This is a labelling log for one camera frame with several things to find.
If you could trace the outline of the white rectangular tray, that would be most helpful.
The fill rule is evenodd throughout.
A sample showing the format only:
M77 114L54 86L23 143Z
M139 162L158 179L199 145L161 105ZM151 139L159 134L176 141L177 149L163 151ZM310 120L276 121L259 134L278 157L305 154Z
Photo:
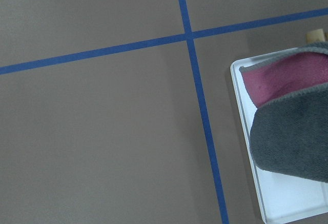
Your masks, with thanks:
M290 53L291 49L234 61L230 73L243 129L245 145L256 112L244 85L240 67L248 67L272 57ZM289 223L327 213L327 184L259 169L249 155L253 183L264 223Z

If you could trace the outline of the wooden chopstick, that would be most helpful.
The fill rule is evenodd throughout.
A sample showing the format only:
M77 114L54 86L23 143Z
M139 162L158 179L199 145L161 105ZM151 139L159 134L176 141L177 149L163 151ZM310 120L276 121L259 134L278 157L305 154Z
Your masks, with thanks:
M324 42L325 34L323 29L316 29L316 30L309 31L305 35L305 39L308 44L313 42Z

